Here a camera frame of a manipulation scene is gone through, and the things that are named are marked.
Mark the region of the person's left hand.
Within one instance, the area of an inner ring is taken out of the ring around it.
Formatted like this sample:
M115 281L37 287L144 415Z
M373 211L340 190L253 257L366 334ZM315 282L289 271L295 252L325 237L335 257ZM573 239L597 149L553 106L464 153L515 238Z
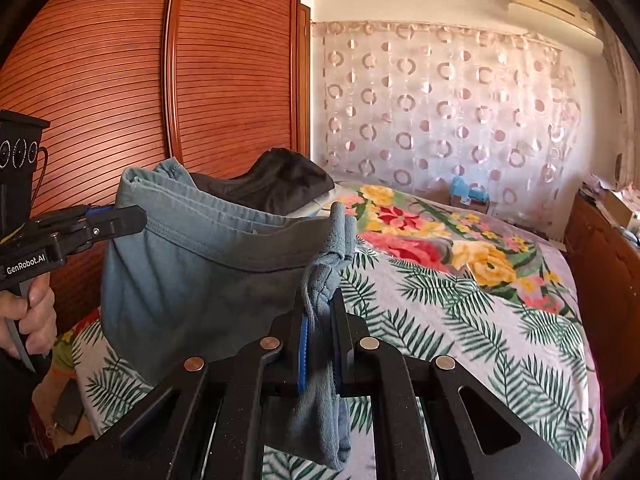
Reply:
M4 290L0 298L1 349L12 358L19 359L18 352L6 326L6 320L16 321L18 331L26 335L26 351L31 354L47 354L56 339L56 313L54 292L50 286L50 274L35 278L29 287L28 297L15 296Z

